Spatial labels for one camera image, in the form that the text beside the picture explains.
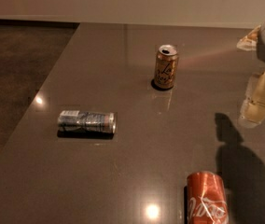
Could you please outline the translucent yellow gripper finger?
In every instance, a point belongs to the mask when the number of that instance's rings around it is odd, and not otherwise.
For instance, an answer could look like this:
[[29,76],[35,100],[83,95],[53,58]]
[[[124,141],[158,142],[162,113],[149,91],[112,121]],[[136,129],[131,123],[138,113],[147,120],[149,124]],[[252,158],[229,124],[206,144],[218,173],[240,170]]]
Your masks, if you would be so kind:
[[239,123],[245,128],[255,128],[265,120],[265,71],[253,74],[245,92]]
[[243,38],[241,38],[237,45],[237,49],[241,49],[244,51],[256,51],[257,43],[258,43],[258,33],[260,31],[261,26],[257,26]]

